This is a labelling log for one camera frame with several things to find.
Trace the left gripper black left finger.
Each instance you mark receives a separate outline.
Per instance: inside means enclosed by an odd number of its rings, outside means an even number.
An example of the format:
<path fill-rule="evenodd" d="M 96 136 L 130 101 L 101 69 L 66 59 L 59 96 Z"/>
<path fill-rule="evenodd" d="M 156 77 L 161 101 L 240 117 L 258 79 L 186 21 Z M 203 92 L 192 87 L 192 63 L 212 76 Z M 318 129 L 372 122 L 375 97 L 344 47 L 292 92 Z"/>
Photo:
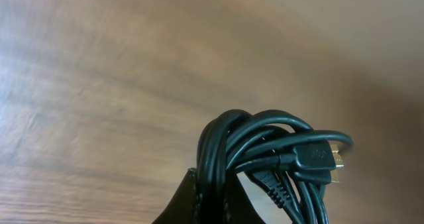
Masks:
<path fill-rule="evenodd" d="M 189 168 L 170 202 L 152 224 L 198 224 L 197 170 Z"/>

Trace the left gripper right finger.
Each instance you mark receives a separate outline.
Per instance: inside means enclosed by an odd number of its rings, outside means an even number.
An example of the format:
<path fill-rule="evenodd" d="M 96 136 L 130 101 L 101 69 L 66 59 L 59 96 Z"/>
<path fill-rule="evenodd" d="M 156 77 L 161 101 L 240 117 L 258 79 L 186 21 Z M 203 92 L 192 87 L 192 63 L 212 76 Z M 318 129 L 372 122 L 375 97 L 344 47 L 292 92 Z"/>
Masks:
<path fill-rule="evenodd" d="M 228 224 L 265 224 L 236 174 L 228 177 Z"/>

